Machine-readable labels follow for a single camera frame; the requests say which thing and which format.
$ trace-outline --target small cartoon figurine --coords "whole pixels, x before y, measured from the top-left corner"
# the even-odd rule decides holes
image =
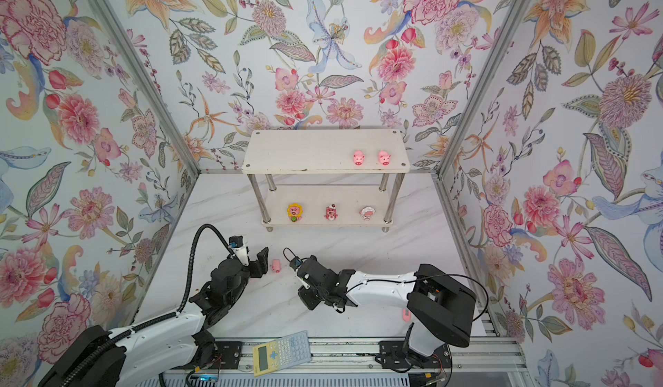
[[[391,155],[387,154],[386,151],[380,151],[377,154],[377,159],[380,160],[380,164],[383,166],[388,166],[389,165],[389,159],[391,158]]]
[[[356,166],[360,166],[364,163],[364,153],[360,150],[355,151],[354,161]]]
[[[336,205],[335,204],[328,205],[327,209],[325,209],[325,218],[329,221],[334,221],[336,220],[336,217],[338,217],[338,215],[336,214]]]
[[[375,214],[375,209],[373,209],[371,206],[366,206],[361,209],[359,213],[361,214],[361,217],[364,219],[364,221],[369,221],[371,216]]]
[[[302,206],[296,202],[288,206],[288,217],[290,217],[293,222],[300,220],[303,212],[304,210],[302,209]]]

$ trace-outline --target white marble table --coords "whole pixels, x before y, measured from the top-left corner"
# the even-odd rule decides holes
[[[261,192],[267,193],[265,178],[258,178]],[[380,179],[379,174],[275,176],[277,184],[306,184],[314,180],[327,184],[375,184],[376,187]],[[324,213],[304,215],[323,216]],[[270,264],[276,258],[280,259],[282,267],[278,274],[270,270],[260,280],[252,280],[229,314],[210,329],[212,335],[277,338],[305,329],[309,337],[403,336],[409,323],[403,321],[400,309],[365,306],[346,308],[345,313],[338,314],[321,304],[309,311],[297,296],[301,282],[282,255],[284,247],[301,258],[314,254],[321,264],[336,272],[355,269],[371,274],[398,274],[417,270],[421,263],[430,263],[447,273],[464,273],[430,174],[405,176],[394,218],[398,223],[389,233],[382,233],[378,228],[328,226],[276,228],[268,233],[261,225],[258,204],[245,176],[202,175],[158,266],[137,322],[170,311],[179,304],[186,282],[191,241],[200,225],[211,223],[226,239],[234,234],[243,235],[251,259],[268,246]],[[192,295],[209,280],[211,270],[227,255],[214,233],[203,232],[195,257]],[[485,335],[480,319],[473,325],[472,335]]]

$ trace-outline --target wires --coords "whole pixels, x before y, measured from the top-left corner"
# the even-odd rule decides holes
[[[481,289],[483,289],[483,291],[484,291],[485,294],[486,294],[486,305],[485,305],[485,307],[483,307],[483,310],[481,311],[481,313],[472,319],[472,322],[476,321],[476,320],[479,319],[484,313],[486,313],[486,311],[488,310],[488,297],[489,297],[489,296],[488,296],[488,291],[486,291],[486,287],[485,287],[484,285],[482,285],[478,280],[474,279],[473,277],[469,277],[469,276],[467,276],[467,275],[459,275],[459,274],[439,274],[439,275],[433,275],[433,276],[420,277],[419,279],[409,280],[409,281],[405,281],[405,282],[400,281],[400,280],[389,280],[389,279],[368,279],[368,280],[365,280],[365,281],[363,281],[363,282],[360,282],[360,283],[354,285],[353,287],[351,287],[350,289],[348,289],[347,291],[345,291],[345,295],[347,295],[348,292],[352,291],[352,290],[355,289],[357,286],[361,286],[361,285],[363,285],[363,284],[365,284],[365,283],[369,283],[369,282],[414,283],[414,282],[419,282],[420,280],[427,280],[427,279],[431,279],[431,278],[433,278],[433,277],[440,277],[440,276],[458,276],[458,277],[464,277],[465,279],[469,279],[469,280],[471,280],[472,282],[475,282],[477,285],[481,286]]]

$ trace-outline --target pink pig figurine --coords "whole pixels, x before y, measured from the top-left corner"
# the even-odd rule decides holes
[[[361,164],[364,163],[364,153],[361,152],[360,150],[355,151],[354,155],[354,162],[356,166],[360,166]]]
[[[382,164],[383,166],[388,166],[391,155],[387,154],[386,151],[380,151],[377,154],[377,158],[380,160],[380,164]]]

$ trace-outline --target calculator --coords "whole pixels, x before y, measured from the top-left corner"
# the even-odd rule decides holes
[[[253,347],[253,375],[262,376],[311,361],[306,331]]]

